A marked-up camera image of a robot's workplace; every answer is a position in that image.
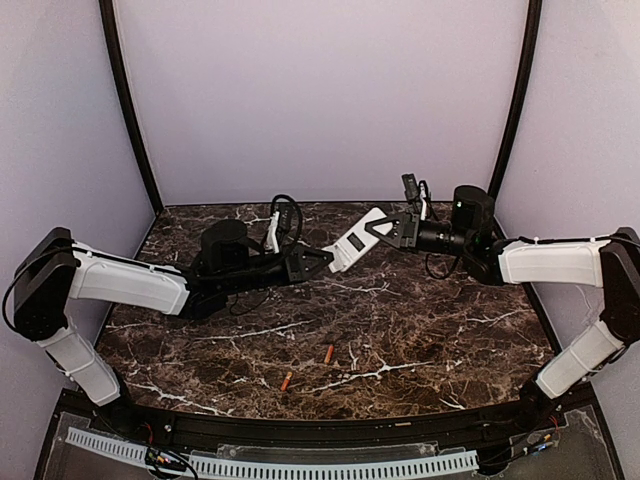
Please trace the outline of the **white remote control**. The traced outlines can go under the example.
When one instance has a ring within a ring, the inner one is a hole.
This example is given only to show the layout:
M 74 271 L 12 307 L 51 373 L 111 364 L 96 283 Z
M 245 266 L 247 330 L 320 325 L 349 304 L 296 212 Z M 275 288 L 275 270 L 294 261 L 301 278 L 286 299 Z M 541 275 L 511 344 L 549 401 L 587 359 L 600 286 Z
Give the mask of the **white remote control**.
M 379 242 L 379 238 L 368 233 L 365 226 L 368 222 L 385 217 L 380 208 L 372 208 L 336 242 L 324 248 L 333 255 L 333 261 L 329 264 L 332 273 L 346 272 Z

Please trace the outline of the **orange AA battery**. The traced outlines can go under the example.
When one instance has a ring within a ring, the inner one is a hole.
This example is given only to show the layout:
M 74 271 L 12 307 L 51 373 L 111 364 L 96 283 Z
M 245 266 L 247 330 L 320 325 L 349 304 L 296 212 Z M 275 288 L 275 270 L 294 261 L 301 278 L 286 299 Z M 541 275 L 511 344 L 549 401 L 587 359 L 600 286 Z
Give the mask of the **orange AA battery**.
M 288 388 L 288 386 L 289 386 L 289 384 L 290 384 L 290 382 L 292 380 L 292 377 L 293 377 L 293 372 L 291 372 L 291 371 L 287 372 L 287 374 L 286 374 L 286 376 L 285 376 L 285 378 L 284 378 L 284 380 L 283 380 L 283 382 L 281 384 L 281 387 L 280 387 L 280 390 L 282 392 L 285 392 L 287 390 L 287 388 Z
M 327 352 L 324 358 L 324 364 L 329 365 L 331 363 L 332 357 L 334 353 L 334 345 L 329 345 L 327 348 Z

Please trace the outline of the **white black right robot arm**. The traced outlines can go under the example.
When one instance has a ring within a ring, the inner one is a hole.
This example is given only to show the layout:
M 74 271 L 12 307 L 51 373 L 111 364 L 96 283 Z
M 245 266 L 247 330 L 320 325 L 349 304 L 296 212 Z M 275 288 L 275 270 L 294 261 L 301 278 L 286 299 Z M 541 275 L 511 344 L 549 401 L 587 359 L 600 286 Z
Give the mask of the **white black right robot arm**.
M 638 342 L 639 237 L 633 229 L 587 238 L 495 239 L 495 202 L 479 187 L 455 189 L 446 222 L 433 217 L 425 183 L 406 179 L 405 196 L 410 211 L 369 221 L 366 232 L 398 250 L 450 255 L 484 285 L 559 283 L 602 289 L 598 320 L 541 368 L 524 394 L 558 398 Z

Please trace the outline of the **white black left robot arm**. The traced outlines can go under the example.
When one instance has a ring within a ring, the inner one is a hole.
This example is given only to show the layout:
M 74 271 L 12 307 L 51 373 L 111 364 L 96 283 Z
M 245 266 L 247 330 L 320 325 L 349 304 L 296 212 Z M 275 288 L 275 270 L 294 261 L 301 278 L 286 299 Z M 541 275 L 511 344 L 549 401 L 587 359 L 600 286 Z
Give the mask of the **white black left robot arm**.
M 293 241 L 273 229 L 266 244 L 245 223 L 222 220 L 200 237 L 187 268 L 157 265 L 94 250 L 56 227 L 18 267 L 4 294 L 3 319 L 38 344 L 98 407 L 125 396 L 123 382 L 65 314 L 70 299 L 100 300 L 203 320 L 232 295 L 305 282 L 328 267 L 331 252 Z

